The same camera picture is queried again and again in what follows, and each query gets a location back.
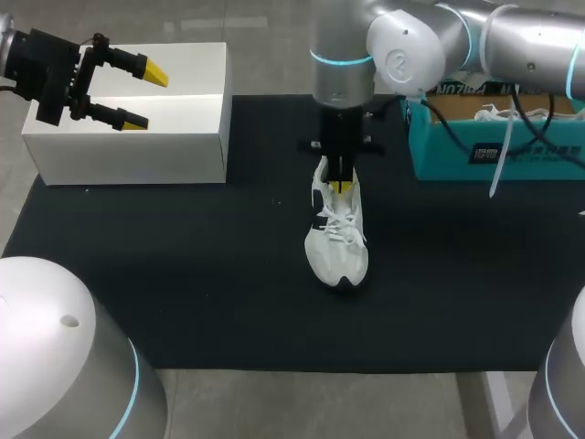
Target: white shoelace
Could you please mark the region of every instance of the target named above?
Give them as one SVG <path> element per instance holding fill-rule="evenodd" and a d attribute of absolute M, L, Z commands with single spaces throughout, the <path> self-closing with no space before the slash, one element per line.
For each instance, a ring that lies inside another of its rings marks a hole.
<path fill-rule="evenodd" d="M 356 214 L 354 212 L 337 214 L 325 206 L 321 214 L 329 218 L 327 225 L 321 226 L 321 229 L 329 239 L 342 241 L 346 245 L 357 244 L 359 248 L 366 247 L 366 237 L 357 228 Z"/>
<path fill-rule="evenodd" d="M 488 103 L 487 105 L 484 105 L 484 107 L 489 108 L 490 110 L 480 110 L 477 112 L 474 117 L 476 121 L 507 121 L 510 113 L 512 112 L 512 110 L 499 111 L 492 103 Z M 514 116 L 515 118 L 520 119 L 520 114 L 516 111 L 514 111 Z M 544 121 L 548 117 L 548 110 L 544 108 L 537 108 L 531 112 L 526 112 L 526 116 L 531 121 Z M 555 112 L 553 119 L 579 121 L 585 119 L 585 112 L 583 110 L 577 114 L 564 114 L 561 112 Z"/>

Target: black cable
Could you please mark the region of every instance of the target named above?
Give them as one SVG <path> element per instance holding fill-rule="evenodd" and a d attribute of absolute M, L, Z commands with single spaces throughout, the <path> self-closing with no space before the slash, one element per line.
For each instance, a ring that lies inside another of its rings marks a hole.
<path fill-rule="evenodd" d="M 547 150 L 551 153 L 555 153 L 559 157 L 563 158 L 567 162 L 571 162 L 573 165 L 580 167 L 581 169 L 585 169 L 585 163 L 581 162 L 577 157 L 573 157 L 572 155 L 567 155 L 560 152 L 560 148 L 553 144 L 551 141 L 547 139 L 545 135 L 538 131 L 536 126 L 528 119 L 526 113 L 522 109 L 522 105 L 520 104 L 520 100 L 518 99 L 518 94 L 516 93 L 516 88 L 512 88 L 512 100 L 514 101 L 514 105 L 520 114 L 520 117 L 524 121 L 526 128 L 532 132 L 532 134 L 538 139 L 539 142 L 545 144 Z"/>
<path fill-rule="evenodd" d="M 540 130 L 540 133 L 542 135 L 545 135 L 547 133 L 547 130 L 550 126 L 550 123 L 552 122 L 554 115 L 555 115 L 555 97 L 552 94 L 549 94 L 548 95 L 548 116 L 547 116 L 547 119 L 545 121 L 545 124 L 542 125 L 542 130 Z M 528 142 L 522 146 L 519 146 L 518 148 L 514 148 L 512 151 L 509 151 L 508 156 L 515 157 L 517 155 L 520 155 L 520 154 L 524 153 L 528 148 L 530 148 L 530 146 L 532 146 L 536 142 L 538 142 L 538 137 L 534 136 L 530 142 Z"/>
<path fill-rule="evenodd" d="M 450 127 L 449 123 L 445 119 L 445 116 L 442 115 L 441 111 L 429 101 L 422 100 L 420 101 L 420 103 L 435 113 L 437 119 L 439 119 L 439 121 L 442 123 L 442 126 L 445 128 L 445 130 L 447 130 L 447 134 L 449 135 L 449 137 L 451 137 L 451 140 L 455 142 L 455 145 L 457 145 L 457 147 L 460 150 L 462 150 L 465 154 L 469 155 L 472 152 L 472 150 L 465 146 L 463 142 L 459 139 L 459 137 L 457 137 L 457 134 L 455 134 L 453 129 Z"/>

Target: gray floor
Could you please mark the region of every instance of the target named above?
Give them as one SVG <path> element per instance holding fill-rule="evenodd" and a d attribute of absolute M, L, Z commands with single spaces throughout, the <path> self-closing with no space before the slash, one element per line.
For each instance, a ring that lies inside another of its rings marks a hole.
<path fill-rule="evenodd" d="M 238 94 L 310 92 L 310 0 L 2 0 L 23 30 L 81 42 L 226 41 Z M 521 5 L 585 14 L 580 0 Z M 0 95 L 0 251 L 37 174 L 20 138 L 27 104 Z M 476 376 L 163 370 L 171 439 L 488 438 Z M 519 408 L 534 374 L 507 373 Z"/>

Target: robot logo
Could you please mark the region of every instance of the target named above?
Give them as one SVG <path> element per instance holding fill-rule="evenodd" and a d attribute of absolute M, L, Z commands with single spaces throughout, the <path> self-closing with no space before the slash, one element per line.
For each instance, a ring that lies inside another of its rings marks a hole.
<path fill-rule="evenodd" d="M 404 50 L 395 49 L 386 56 L 386 72 L 395 82 L 408 82 L 412 79 L 410 63 Z"/>

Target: black mounting bracket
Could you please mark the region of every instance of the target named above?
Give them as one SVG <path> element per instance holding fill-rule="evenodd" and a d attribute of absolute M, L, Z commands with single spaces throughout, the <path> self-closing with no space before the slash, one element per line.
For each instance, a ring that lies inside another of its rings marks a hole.
<path fill-rule="evenodd" d="M 371 136 L 364 134 L 364 120 L 370 116 L 361 106 L 346 110 L 322 106 L 319 140 L 300 142 L 299 149 L 327 157 L 327 181 L 351 182 L 357 154 L 384 155 L 384 148 L 373 144 Z"/>

